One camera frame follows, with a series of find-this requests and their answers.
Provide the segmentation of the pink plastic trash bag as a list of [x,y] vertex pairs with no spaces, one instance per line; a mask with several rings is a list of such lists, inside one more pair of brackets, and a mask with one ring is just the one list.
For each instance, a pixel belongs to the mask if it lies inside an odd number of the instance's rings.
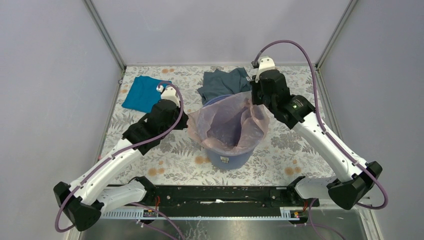
[[190,113],[188,135],[207,150],[237,156],[252,151],[266,137],[270,118],[252,93],[241,92]]

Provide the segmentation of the blue plastic trash bin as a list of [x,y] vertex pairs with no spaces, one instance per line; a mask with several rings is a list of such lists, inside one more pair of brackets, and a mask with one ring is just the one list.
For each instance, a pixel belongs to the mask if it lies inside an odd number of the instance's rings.
[[[228,96],[231,96],[231,95],[222,95],[222,96],[215,97],[215,98],[209,100],[202,107],[216,103],[220,100],[223,100],[224,98],[226,98]],[[208,150],[208,149],[205,149],[205,151],[206,151],[206,155],[208,156],[208,158],[210,159],[211,163],[214,166],[221,168],[221,169],[224,169],[224,170],[234,170],[234,169],[241,168],[248,161],[248,159],[252,155],[254,149],[247,152],[247,153],[243,153],[241,155],[233,155],[233,156],[221,155],[221,154],[218,154],[218,153],[216,153],[212,150]]]

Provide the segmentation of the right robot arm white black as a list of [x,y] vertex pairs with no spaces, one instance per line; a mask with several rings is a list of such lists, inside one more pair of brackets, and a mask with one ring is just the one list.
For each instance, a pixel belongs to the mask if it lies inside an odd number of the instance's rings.
[[252,102],[263,105],[277,121],[305,139],[335,174],[325,178],[302,176],[296,179],[286,193],[291,205],[299,206],[309,199],[331,200],[345,210],[355,205],[376,210],[388,205],[388,194],[378,181],[382,166],[377,161],[367,162],[333,136],[318,109],[305,97],[290,93],[281,72],[276,69],[259,71],[250,85]]

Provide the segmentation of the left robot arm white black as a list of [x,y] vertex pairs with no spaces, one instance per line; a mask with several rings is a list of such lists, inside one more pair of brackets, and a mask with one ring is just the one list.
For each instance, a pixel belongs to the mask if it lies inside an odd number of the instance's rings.
[[92,227],[102,216],[121,206],[140,202],[144,206],[152,204],[155,192],[148,187],[146,180],[133,180],[125,185],[107,189],[106,187],[120,172],[133,161],[139,160],[150,149],[157,146],[172,130],[187,127],[188,116],[184,113],[184,102],[161,99],[150,113],[130,125],[122,138],[99,162],[71,183],[57,183],[53,192],[59,206],[55,220],[57,232],[63,233],[59,219],[65,214],[71,227],[82,232]]

